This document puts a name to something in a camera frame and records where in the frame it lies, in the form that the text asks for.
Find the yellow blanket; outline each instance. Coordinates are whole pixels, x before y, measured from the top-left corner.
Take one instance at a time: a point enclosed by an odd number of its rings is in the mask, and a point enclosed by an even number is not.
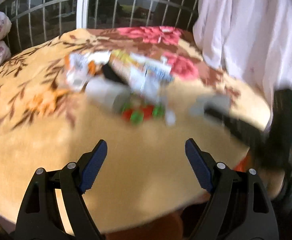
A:
[[[188,138],[194,138],[202,150],[229,167],[246,155],[247,148],[228,132],[202,118],[190,117],[188,109],[200,95],[228,94],[233,99],[233,115],[263,128],[270,115],[264,99],[222,70],[207,67],[190,33],[181,33],[178,39],[169,35],[158,27],[79,29],[27,49],[0,67],[2,216],[16,222],[37,168],[61,169],[91,151],[99,139],[107,142],[108,155],[92,189],[83,197],[102,233],[153,220],[204,193],[184,153]],[[196,79],[176,78],[167,88],[176,111],[174,127],[166,127],[163,120],[133,126],[89,103],[82,93],[56,93],[66,54],[106,49],[147,56],[177,53],[182,64],[196,66]],[[28,105],[39,94],[45,94],[44,107],[52,107],[53,113],[38,114]],[[59,191],[57,198],[65,228],[71,232]]]

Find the silver screw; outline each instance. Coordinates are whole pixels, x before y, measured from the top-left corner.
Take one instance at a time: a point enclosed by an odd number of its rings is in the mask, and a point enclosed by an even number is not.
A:
[[[224,168],[226,168],[226,165],[224,163],[217,163],[217,167],[223,170]]]
[[[36,170],[36,174],[42,174],[43,171],[44,171],[43,168],[38,168],[38,169]]]
[[[70,170],[76,167],[76,163],[68,163],[67,168]]]
[[[252,175],[256,175],[257,171],[255,171],[254,169],[249,169],[249,173],[252,174]]]

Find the pile of items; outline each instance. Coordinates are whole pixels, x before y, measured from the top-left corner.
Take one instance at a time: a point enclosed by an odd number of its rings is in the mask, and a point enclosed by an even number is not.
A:
[[[175,114],[161,92],[174,79],[165,57],[158,61],[123,50],[70,53],[65,67],[68,88],[85,91],[89,99],[123,119],[139,124],[165,117],[168,126],[175,124]]]

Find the blanket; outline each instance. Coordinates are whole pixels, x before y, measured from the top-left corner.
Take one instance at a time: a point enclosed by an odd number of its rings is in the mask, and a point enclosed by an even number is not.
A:
[[[173,127],[161,119],[132,125],[91,103],[84,93],[59,92],[65,55],[113,49],[152,57],[165,53],[170,59],[176,75],[166,94],[176,113]],[[52,113],[28,107],[44,94],[43,104],[54,105]],[[262,95],[208,67],[192,34],[175,28],[78,29],[15,55],[0,66],[0,215],[16,222],[36,169],[61,169],[91,151],[99,139],[107,142],[108,155],[83,197],[102,233],[191,204],[205,191],[185,156],[188,138],[230,168],[248,150],[222,127],[188,114],[198,97],[213,94],[230,96],[232,115],[261,129],[266,126],[270,110]],[[59,190],[57,199],[65,229],[71,232]]]

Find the blue gripper pad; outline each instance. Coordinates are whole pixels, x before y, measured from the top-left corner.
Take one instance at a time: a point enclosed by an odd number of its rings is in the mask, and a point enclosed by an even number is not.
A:
[[[95,150],[93,156],[88,161],[87,165],[83,169],[81,174],[81,182],[79,185],[79,189],[84,194],[86,190],[91,189],[99,170],[102,167],[102,164],[107,155],[107,144],[105,141],[99,145],[99,147]]]
[[[197,180],[200,186],[207,190],[209,193],[212,193],[214,186],[212,183],[212,173],[205,163],[204,159],[201,157],[199,147],[194,145],[192,139],[188,139],[185,143],[185,153],[190,162],[190,165],[197,177]]]

